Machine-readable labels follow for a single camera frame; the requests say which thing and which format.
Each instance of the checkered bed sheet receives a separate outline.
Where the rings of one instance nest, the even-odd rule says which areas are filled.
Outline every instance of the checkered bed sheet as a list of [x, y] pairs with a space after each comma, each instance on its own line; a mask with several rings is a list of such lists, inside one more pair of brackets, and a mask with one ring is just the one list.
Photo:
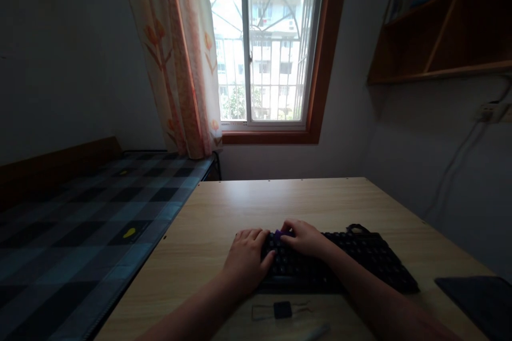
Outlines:
[[128, 153], [0, 213], [0, 340], [84, 340], [213, 159]]

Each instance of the wooden desk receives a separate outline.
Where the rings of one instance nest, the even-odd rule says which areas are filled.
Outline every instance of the wooden desk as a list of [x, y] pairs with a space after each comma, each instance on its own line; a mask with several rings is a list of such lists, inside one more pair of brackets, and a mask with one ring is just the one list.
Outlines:
[[[174, 220], [96, 340], [134, 339], [218, 273], [235, 233], [281, 227], [296, 217], [320, 231], [360, 223], [379, 232], [419, 283], [410, 299], [464, 340], [485, 339], [435, 285], [434, 278], [492, 272], [365, 178], [202, 182]], [[252, 304], [310, 300], [313, 313], [251, 322]], [[215, 339], [297, 341], [329, 322], [322, 341], [373, 339], [343, 296], [258, 295], [243, 304]]]

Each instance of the glass pane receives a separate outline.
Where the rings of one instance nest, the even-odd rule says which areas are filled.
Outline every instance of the glass pane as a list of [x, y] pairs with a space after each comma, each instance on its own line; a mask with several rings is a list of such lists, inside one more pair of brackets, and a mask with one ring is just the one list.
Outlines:
[[301, 120], [314, 1], [249, 0], [253, 120]]
[[242, 0], [210, 0], [217, 46], [221, 120], [247, 120]]

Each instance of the wooden window frame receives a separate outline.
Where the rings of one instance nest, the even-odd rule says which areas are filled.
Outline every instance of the wooden window frame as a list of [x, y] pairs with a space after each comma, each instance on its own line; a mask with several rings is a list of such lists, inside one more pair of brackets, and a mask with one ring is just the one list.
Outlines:
[[344, 0], [322, 0], [304, 131], [223, 131], [224, 144], [318, 144]]

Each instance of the keyboard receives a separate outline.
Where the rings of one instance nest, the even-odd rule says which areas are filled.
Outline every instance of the keyboard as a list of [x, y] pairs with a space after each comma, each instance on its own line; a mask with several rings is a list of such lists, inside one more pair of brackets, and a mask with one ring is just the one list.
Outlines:
[[[363, 228], [353, 233], [352, 226]], [[322, 233], [380, 280], [403, 294], [418, 293], [418, 283], [380, 234], [359, 224], [347, 232]], [[272, 267], [257, 289], [262, 294], [346, 294], [341, 282], [321, 260], [301, 255], [270, 233], [261, 250], [261, 259], [276, 251]]]

